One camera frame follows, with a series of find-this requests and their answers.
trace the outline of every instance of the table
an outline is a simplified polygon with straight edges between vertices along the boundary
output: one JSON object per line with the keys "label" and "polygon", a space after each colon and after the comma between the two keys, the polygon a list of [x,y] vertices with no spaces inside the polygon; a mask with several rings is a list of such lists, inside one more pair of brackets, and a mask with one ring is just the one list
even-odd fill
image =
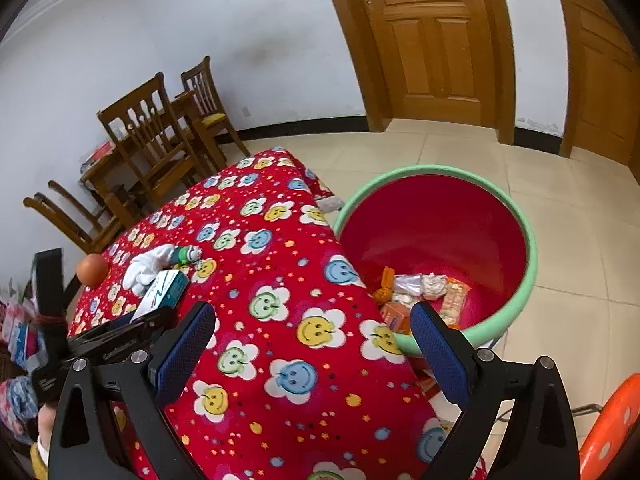
{"label": "table", "polygon": [[[418,479],[444,439],[318,209],[331,196],[283,148],[242,160],[124,233],[104,253],[105,282],[79,300],[72,334],[135,310],[122,289],[133,255],[168,242],[202,249],[181,269],[190,285],[177,311],[209,301],[216,331],[164,413],[210,479]],[[154,478],[114,410],[135,471]]]}
{"label": "table", "polygon": [[[215,140],[207,133],[207,129],[202,124],[200,112],[194,101],[194,92],[188,91],[176,96],[172,101],[176,117],[179,119],[184,117],[189,126],[189,131],[194,132],[195,136],[204,145],[211,160],[213,160],[219,168],[225,167],[225,158],[220,152]],[[162,123],[169,126],[167,115],[164,110],[159,112]],[[125,137],[122,144],[126,150],[133,150],[134,143],[130,137]],[[80,177],[80,184],[91,183],[95,192],[99,194],[110,211],[122,222],[125,228],[132,228],[136,221],[132,214],[127,210],[118,197],[111,192],[106,182],[107,176],[118,166],[124,163],[122,154],[118,150],[112,150],[110,153],[98,160],[94,165],[88,168]]]}

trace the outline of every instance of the tiled floor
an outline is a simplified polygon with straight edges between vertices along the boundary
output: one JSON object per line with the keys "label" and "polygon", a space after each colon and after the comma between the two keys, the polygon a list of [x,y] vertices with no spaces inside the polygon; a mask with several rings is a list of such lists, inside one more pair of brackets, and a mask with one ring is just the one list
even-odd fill
{"label": "tiled floor", "polygon": [[[603,404],[640,371],[640,187],[625,166],[579,148],[567,160],[504,146],[491,129],[431,121],[394,120],[382,134],[247,144],[252,153],[287,148],[345,200],[375,176],[417,163],[457,166],[491,180],[524,210],[540,252],[536,288],[502,356],[521,362],[551,356],[572,406]],[[232,162],[242,158],[235,146],[223,149]],[[594,420],[575,419],[580,442]],[[490,463],[504,427],[494,426],[485,448]]]}

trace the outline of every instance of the yellow chair cushion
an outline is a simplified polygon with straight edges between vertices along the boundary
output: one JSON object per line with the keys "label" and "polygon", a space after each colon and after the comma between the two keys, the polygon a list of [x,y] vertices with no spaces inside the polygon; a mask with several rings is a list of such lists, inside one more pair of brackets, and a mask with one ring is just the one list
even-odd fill
{"label": "yellow chair cushion", "polygon": [[206,116],[202,120],[202,124],[204,124],[207,128],[209,128],[212,124],[219,123],[220,121],[224,121],[226,119],[225,114],[211,114]]}

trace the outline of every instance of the wooden door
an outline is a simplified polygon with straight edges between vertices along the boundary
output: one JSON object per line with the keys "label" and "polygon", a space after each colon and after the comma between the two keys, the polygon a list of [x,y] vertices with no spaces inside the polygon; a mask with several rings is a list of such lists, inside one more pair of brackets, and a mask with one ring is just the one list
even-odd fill
{"label": "wooden door", "polygon": [[562,0],[562,7],[570,65],[565,136],[628,164],[640,118],[638,58],[602,0]]}
{"label": "wooden door", "polygon": [[485,0],[365,1],[394,117],[495,126]]}

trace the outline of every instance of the door frame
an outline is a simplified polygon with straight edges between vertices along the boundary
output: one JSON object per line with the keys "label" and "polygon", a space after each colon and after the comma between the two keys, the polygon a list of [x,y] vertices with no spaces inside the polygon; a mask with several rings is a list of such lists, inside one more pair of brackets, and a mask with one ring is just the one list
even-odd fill
{"label": "door frame", "polygon": [[[620,15],[614,12],[611,3],[616,0],[602,0],[609,8],[610,12],[620,23]],[[572,4],[572,0],[560,0],[562,14],[564,15],[564,28],[566,30],[567,61],[569,67],[568,92],[566,102],[566,119],[564,121],[564,134],[560,143],[558,155],[566,158],[571,157],[571,150],[574,147],[574,135],[578,126],[578,116],[580,112],[580,102],[584,92],[584,49],[580,43],[580,14]],[[638,51],[636,45],[631,41],[627,29],[623,27],[623,32],[629,39],[636,56]],[[636,180],[640,183],[640,121],[636,128],[636,141],[631,149],[628,167],[631,169]]]}
{"label": "door frame", "polygon": [[[384,131],[393,114],[378,48],[364,0],[332,0],[362,92],[372,132]],[[485,0],[495,60],[495,129],[498,140],[513,144],[516,113],[516,75],[513,37],[506,0]]]}
{"label": "door frame", "polygon": [[578,126],[578,112],[582,97],[584,56],[580,45],[580,16],[572,0],[560,0],[566,31],[566,54],[568,62],[568,85],[564,130],[558,155],[569,158],[574,146],[575,129]]}

